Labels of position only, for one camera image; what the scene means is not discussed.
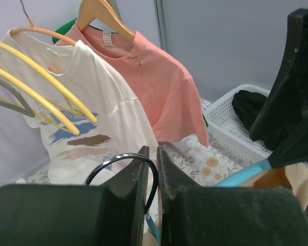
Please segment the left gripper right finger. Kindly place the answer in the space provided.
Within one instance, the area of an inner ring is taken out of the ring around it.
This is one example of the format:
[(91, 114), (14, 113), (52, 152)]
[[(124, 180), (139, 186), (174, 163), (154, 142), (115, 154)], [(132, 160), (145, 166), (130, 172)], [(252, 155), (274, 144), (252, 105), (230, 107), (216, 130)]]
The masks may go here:
[(308, 218), (284, 188), (203, 187), (157, 150), (161, 245), (308, 245)]

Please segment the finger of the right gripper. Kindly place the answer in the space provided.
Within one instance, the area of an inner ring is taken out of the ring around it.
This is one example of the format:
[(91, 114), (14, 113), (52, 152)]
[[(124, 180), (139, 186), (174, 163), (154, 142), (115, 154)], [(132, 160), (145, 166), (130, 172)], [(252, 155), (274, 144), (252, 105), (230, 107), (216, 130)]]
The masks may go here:
[(308, 161), (308, 116), (268, 157), (273, 169)]
[(284, 55), (267, 100), (249, 136), (265, 140), (283, 130), (294, 129), (308, 114), (308, 9), (287, 17)]

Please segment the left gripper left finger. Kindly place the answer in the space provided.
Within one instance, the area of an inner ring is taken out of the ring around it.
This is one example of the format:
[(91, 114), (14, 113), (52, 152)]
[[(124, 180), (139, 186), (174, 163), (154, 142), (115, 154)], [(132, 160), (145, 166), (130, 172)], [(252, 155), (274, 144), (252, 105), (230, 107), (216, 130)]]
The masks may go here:
[(3, 186), (0, 245), (141, 245), (147, 176), (134, 159), (99, 186)]

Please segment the beige t shirt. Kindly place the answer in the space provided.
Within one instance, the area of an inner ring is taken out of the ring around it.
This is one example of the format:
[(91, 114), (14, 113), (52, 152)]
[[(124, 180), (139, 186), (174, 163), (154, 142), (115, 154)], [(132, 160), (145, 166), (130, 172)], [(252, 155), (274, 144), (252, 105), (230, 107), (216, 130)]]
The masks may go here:
[(308, 206), (308, 169), (301, 162), (261, 172), (239, 184), (239, 186), (251, 188), (285, 186), (285, 188), (291, 190), (303, 210)]

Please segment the blue hanger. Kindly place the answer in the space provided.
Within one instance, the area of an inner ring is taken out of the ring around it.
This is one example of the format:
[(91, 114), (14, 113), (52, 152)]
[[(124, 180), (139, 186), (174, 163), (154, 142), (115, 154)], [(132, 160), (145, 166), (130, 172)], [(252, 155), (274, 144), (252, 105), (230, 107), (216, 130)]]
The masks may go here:
[[(159, 229), (155, 225), (155, 223), (154, 223), (154, 221), (153, 221), (153, 219), (152, 219), (152, 217), (150, 216), (150, 213), (149, 213), (150, 206), (153, 202), (153, 199), (154, 199), (154, 196), (155, 196), (155, 193), (156, 193), (156, 189), (157, 189), (158, 184), (159, 184), (159, 173), (158, 173), (158, 170), (157, 170), (155, 164), (153, 163), (153, 161), (151, 159), (149, 159), (145, 155), (138, 154), (138, 153), (124, 153), (124, 154), (114, 156), (114, 157), (102, 162), (98, 166), (96, 166), (89, 173), (87, 178), (85, 179), (84, 185), (86, 185), (86, 186), (90, 185), (92, 180), (96, 177), (96, 175), (100, 171), (102, 171), (104, 168), (106, 168), (107, 166), (111, 165), (114, 162), (117, 162), (119, 160), (124, 160), (124, 159), (141, 160), (141, 161), (145, 162), (146, 164), (148, 164), (148, 166), (150, 167), (150, 169), (152, 171), (153, 183), (152, 183), (152, 188), (151, 188), (151, 191), (150, 191), (149, 198), (148, 198), (148, 200), (146, 202), (146, 206), (145, 206), (145, 220), (146, 220), (147, 226), (148, 226), (151, 234), (154, 236), (157, 243), (160, 243), (161, 235), (160, 235)], [(231, 176), (225, 178), (224, 180), (220, 181), (215, 186), (216, 187), (236, 187), (236, 186), (242, 184), (243, 182), (247, 181), (248, 179), (254, 177), (255, 175), (269, 170), (270, 168), (271, 168), (271, 165), (270, 165), (269, 161), (265, 159), (263, 161), (255, 163), (255, 164), (253, 164), (249, 167), (246, 167), (246, 168), (239, 170), (238, 172), (236, 172), (236, 173), (232, 174)]]

